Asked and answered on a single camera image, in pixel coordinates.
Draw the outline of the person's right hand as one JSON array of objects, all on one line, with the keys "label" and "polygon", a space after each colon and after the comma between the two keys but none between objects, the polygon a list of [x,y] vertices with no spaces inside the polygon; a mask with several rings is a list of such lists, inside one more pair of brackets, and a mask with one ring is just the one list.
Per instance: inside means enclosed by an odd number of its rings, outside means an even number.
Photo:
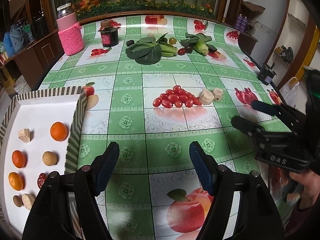
[{"label": "person's right hand", "polygon": [[305,211],[312,208],[319,197],[319,175],[311,170],[295,173],[283,169],[281,169],[281,175],[303,185],[303,189],[300,192],[299,210]]}]

